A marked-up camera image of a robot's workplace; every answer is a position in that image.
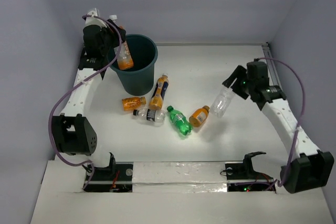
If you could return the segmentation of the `orange label tea bottle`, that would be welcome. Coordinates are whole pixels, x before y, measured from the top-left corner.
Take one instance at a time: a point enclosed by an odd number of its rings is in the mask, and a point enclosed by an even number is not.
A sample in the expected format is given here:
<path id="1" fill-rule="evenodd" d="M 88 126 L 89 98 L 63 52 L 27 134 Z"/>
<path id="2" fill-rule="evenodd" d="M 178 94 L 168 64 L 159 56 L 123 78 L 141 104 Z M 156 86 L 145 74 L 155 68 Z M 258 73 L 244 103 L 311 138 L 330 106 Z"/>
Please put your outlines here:
<path id="1" fill-rule="evenodd" d="M 114 23 L 115 26 L 117 26 L 117 15 L 110 15 L 109 21 Z M 119 38 L 116 32 L 112 29 L 112 47 L 114 50 L 114 53 L 116 54 L 120 49 L 119 56 L 117 57 L 117 64 L 120 70 L 127 70 L 134 67 L 133 59 L 131 57 L 129 47 L 126 41 L 126 30 L 122 26 L 117 26 L 118 31 L 121 35 L 122 44 L 119 47 Z"/>

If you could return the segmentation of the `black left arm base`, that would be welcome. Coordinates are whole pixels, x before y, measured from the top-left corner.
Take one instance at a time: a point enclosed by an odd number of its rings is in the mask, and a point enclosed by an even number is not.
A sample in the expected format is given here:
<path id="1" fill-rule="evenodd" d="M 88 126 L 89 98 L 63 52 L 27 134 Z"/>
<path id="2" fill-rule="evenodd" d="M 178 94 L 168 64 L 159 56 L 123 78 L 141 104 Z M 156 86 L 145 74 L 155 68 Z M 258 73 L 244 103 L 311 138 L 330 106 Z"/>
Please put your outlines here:
<path id="1" fill-rule="evenodd" d="M 116 163 L 115 169 L 95 168 L 92 179 L 85 187 L 90 193 L 131 193 L 133 163 Z"/>

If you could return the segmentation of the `small orange juice bottle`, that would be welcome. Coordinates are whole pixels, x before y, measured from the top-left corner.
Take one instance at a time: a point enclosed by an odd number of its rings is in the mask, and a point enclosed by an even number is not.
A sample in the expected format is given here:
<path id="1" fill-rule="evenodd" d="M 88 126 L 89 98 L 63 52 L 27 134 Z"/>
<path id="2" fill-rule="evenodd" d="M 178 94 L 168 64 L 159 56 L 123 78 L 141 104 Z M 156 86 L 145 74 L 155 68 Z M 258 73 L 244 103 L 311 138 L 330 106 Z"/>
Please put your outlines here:
<path id="1" fill-rule="evenodd" d="M 193 127 L 200 127 L 204 124 L 209 114 L 209 106 L 205 105 L 197 109 L 190 117 L 189 122 Z"/>

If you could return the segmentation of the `yellow blue label bottle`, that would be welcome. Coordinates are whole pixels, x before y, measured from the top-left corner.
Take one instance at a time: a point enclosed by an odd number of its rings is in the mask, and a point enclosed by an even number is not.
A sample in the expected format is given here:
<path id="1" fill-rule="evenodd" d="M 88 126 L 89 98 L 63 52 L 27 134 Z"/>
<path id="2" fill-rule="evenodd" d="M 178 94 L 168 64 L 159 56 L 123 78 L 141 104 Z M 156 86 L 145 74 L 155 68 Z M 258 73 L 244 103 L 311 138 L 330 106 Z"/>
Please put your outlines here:
<path id="1" fill-rule="evenodd" d="M 168 75 L 164 73 L 158 78 L 155 90 L 149 103 L 149 109 L 160 110 L 163 106 L 164 96 L 169 86 Z"/>

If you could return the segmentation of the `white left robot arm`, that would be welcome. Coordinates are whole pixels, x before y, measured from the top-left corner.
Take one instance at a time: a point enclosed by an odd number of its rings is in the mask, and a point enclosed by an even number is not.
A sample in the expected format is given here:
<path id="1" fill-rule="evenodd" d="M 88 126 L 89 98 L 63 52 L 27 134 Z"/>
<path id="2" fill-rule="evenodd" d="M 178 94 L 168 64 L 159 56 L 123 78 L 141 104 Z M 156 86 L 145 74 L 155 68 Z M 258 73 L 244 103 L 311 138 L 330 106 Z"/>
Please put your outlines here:
<path id="1" fill-rule="evenodd" d="M 84 15 L 83 49 L 73 88 L 63 99 L 65 107 L 55 115 L 57 102 L 49 115 L 48 131 L 56 156 L 69 166 L 97 169 L 104 179 L 116 174 L 114 157 L 98 142 L 87 114 L 94 94 L 103 81 L 106 69 L 113 64 L 111 51 L 120 54 L 119 46 L 125 42 L 125 30 L 115 23 L 115 17 L 103 19 L 95 14 Z"/>

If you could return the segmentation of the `large clear plastic bottle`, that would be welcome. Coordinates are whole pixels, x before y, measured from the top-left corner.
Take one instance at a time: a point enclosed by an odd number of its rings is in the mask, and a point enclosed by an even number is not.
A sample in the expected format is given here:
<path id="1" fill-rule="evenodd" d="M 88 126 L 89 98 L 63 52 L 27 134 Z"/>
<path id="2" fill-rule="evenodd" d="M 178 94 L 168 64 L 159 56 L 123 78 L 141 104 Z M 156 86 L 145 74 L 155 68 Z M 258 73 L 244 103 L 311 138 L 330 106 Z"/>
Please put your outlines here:
<path id="1" fill-rule="evenodd" d="M 210 113 L 218 118 L 222 118 L 235 96 L 231 88 L 223 86 L 220 93 L 210 107 Z"/>

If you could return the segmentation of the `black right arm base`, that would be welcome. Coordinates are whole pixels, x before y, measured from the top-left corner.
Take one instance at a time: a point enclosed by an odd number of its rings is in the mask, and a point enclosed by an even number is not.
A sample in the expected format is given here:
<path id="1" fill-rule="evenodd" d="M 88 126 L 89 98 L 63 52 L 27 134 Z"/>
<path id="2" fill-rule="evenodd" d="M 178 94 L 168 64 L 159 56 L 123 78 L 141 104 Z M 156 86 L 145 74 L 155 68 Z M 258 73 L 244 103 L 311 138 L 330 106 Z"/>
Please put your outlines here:
<path id="1" fill-rule="evenodd" d="M 254 170 L 251 159 L 265 152 L 252 152 L 242 161 L 226 163 L 220 175 L 227 178 L 228 192 L 273 191 L 276 192 L 274 179 L 269 175 Z"/>

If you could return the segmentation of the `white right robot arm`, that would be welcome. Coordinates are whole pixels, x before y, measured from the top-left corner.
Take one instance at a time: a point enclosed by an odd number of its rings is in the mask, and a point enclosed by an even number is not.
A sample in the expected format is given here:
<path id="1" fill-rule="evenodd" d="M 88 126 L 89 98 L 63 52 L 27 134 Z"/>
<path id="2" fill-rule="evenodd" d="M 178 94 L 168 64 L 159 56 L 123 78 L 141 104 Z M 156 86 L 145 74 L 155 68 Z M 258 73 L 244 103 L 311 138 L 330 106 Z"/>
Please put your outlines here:
<path id="1" fill-rule="evenodd" d="M 291 194 L 324 187 L 334 157 L 330 152 L 323 152 L 307 136 L 301 126 L 303 116 L 296 118 L 282 88 L 270 83 L 265 61 L 266 58 L 256 58 L 245 67 L 236 67 L 222 83 L 224 103 L 230 103 L 231 93 L 243 99 L 250 98 L 276 130 L 288 160 L 284 166 L 269 172 L 275 185 L 284 187 Z"/>

